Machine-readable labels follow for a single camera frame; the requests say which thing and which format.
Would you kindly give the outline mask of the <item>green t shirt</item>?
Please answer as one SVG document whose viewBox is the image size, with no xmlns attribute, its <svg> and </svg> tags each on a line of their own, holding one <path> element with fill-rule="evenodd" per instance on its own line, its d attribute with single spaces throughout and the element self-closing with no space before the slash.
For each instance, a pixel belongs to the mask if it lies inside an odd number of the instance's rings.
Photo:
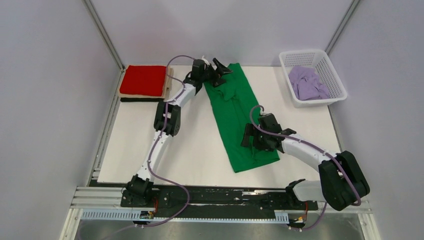
<svg viewBox="0 0 424 240">
<path fill-rule="evenodd" d="M 233 171 L 239 173 L 279 161 L 275 150 L 258 150 L 252 140 L 247 147 L 241 146 L 245 126 L 251 123 L 250 111 L 259 103 L 241 65 L 231 63 L 228 68 L 232 73 L 222 77 L 226 83 L 213 87 L 206 82 L 204 87 Z"/>
</svg>

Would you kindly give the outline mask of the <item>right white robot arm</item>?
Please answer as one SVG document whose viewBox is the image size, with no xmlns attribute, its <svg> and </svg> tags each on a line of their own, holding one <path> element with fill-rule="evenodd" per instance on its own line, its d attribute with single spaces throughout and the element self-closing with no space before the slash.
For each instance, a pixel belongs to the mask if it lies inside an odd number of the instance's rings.
<svg viewBox="0 0 424 240">
<path fill-rule="evenodd" d="M 296 131 L 282 129 L 272 113 L 260 114 L 254 120 L 249 114 L 241 146 L 262 152 L 280 152 L 295 157 L 313 168 L 319 180 L 304 178 L 286 188 L 285 201 L 292 209 L 305 202 L 323 202 L 336 211 L 359 206 L 371 189 L 353 153 L 327 151 L 305 140 Z"/>
</svg>

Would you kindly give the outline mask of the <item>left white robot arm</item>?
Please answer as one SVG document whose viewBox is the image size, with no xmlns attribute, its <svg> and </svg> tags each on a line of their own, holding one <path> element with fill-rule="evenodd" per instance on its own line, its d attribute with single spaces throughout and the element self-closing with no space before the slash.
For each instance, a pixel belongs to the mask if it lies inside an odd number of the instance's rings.
<svg viewBox="0 0 424 240">
<path fill-rule="evenodd" d="M 154 181 L 159 179 L 155 169 L 159 165 L 165 150 L 181 127 L 182 108 L 201 90 L 204 83 L 212 87 L 226 83 L 223 76 L 233 71 L 216 58 L 212 62 L 205 58 L 194 59 L 191 71 L 180 81 L 180 90 L 170 99 L 157 104 L 153 121 L 155 130 L 148 154 L 131 180 L 126 184 L 120 205 L 124 208 L 149 206 L 153 201 Z"/>
</svg>

